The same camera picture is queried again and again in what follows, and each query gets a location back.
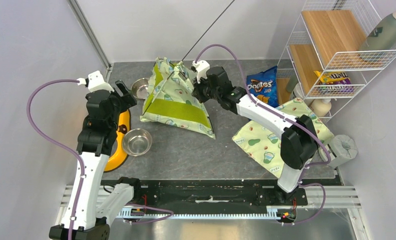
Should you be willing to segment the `green avocado-print pet tent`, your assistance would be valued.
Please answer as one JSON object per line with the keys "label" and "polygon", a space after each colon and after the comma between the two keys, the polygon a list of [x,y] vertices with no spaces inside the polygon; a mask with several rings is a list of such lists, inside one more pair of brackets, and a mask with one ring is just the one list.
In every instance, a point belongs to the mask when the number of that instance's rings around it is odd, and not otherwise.
{"label": "green avocado-print pet tent", "polygon": [[206,107],[192,96],[195,77],[181,61],[156,58],[140,121],[162,123],[215,139]]}

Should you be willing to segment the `long black tent pole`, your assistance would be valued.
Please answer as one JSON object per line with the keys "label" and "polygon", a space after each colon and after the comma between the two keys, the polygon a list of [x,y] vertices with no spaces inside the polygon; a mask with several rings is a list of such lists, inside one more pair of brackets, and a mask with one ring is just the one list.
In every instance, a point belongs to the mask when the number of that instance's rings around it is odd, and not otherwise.
{"label": "long black tent pole", "polygon": [[[169,61],[169,59],[166,59],[167,64],[168,64],[168,76],[162,78],[162,83],[165,83],[167,80],[171,79],[174,76],[174,73],[176,73],[174,70],[175,68],[178,68],[179,74],[180,74],[180,83],[190,83],[191,85],[186,85],[186,87],[192,87],[192,88],[186,88],[187,90],[190,90],[190,94],[192,94],[193,90],[193,84],[196,82],[196,70],[194,66],[191,66],[190,68],[187,68],[185,64],[183,63],[183,60],[189,55],[189,53],[193,50],[193,48],[201,41],[201,39],[206,35],[206,33],[213,27],[213,25],[220,19],[220,17],[229,9],[229,7],[235,2],[235,0],[232,0],[229,5],[219,14],[219,16],[211,23],[211,25],[205,30],[205,32],[199,37],[199,39],[196,40],[196,42],[192,45],[192,47],[188,50],[188,52],[184,55],[184,57],[181,59],[181,61],[177,63],[173,63]],[[162,73],[162,70],[159,70],[162,60],[162,58],[157,58],[155,63],[154,63],[154,75],[156,76],[157,73]],[[143,104],[143,109],[142,109],[142,116],[144,113],[147,111],[149,112],[148,108],[151,106],[152,102],[156,100],[156,95],[157,93],[150,93],[148,97],[146,98],[145,103]]]}

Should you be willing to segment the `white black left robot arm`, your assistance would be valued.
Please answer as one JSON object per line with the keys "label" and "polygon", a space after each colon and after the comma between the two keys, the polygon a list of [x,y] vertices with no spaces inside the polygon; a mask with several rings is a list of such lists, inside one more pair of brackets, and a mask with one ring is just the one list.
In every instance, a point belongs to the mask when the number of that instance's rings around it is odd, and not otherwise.
{"label": "white black left robot arm", "polygon": [[78,163],[73,195],[60,224],[52,226],[52,240],[107,240],[110,225],[123,206],[137,204],[143,192],[137,178],[122,177],[108,198],[97,206],[102,175],[116,142],[120,115],[137,104],[132,92],[118,80],[121,93],[109,84],[97,86],[86,95],[88,114],[78,136]]}

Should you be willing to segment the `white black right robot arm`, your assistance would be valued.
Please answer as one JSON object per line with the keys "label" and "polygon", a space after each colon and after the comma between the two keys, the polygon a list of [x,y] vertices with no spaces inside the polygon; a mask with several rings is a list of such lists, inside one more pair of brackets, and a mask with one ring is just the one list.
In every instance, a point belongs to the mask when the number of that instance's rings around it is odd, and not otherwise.
{"label": "white black right robot arm", "polygon": [[279,138],[284,167],[274,197],[278,203],[288,204],[294,199],[305,165],[318,149],[319,139],[311,118],[281,112],[251,95],[247,87],[233,86],[221,66],[194,62],[191,70],[196,73],[192,95],[200,103],[215,100],[223,109],[260,124]]}

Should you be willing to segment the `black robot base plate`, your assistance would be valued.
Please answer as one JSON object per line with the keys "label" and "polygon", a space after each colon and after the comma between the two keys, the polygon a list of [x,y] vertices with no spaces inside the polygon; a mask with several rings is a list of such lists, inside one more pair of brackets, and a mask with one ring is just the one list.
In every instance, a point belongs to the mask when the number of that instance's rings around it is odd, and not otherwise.
{"label": "black robot base plate", "polygon": [[141,188],[134,199],[135,204],[161,206],[170,202],[194,200],[233,201],[246,200],[258,205],[293,206],[305,191],[283,195],[273,179],[213,179],[213,180],[141,180]]}

